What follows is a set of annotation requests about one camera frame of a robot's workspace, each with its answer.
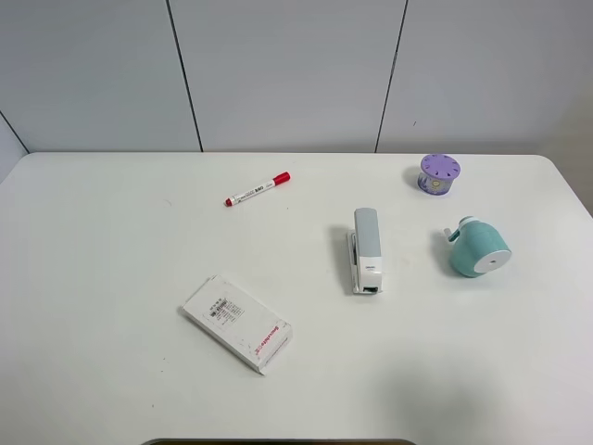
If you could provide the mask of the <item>purple round container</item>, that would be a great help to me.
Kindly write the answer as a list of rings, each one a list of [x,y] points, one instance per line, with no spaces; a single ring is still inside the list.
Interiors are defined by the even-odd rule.
[[[429,154],[421,160],[417,185],[426,194],[443,196],[461,173],[460,164],[451,156]]]

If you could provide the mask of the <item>teal pencil sharpener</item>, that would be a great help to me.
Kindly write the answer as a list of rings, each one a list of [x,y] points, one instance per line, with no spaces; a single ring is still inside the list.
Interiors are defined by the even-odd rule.
[[[445,243],[448,264],[465,277],[493,272],[511,259],[511,249],[498,230],[474,216],[465,216],[454,230],[445,228],[437,234]]]

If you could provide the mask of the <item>white grey stapler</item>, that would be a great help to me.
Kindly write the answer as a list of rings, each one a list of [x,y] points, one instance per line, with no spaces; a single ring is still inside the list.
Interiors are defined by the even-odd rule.
[[[355,209],[354,228],[347,232],[347,245],[353,293],[381,293],[384,268],[376,209]]]

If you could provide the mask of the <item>red white marker pen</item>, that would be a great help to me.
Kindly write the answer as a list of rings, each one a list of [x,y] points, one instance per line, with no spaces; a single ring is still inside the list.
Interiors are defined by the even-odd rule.
[[[291,175],[289,172],[282,172],[279,175],[273,177],[271,180],[264,184],[257,185],[244,193],[233,195],[228,197],[224,201],[224,205],[227,208],[233,207],[243,201],[246,201],[254,196],[260,195],[280,184],[286,183],[291,179]]]

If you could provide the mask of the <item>white cardboard box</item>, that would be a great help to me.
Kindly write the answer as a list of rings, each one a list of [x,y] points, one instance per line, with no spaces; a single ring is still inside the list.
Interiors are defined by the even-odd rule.
[[[292,325],[220,275],[211,276],[181,312],[260,375],[293,336]]]

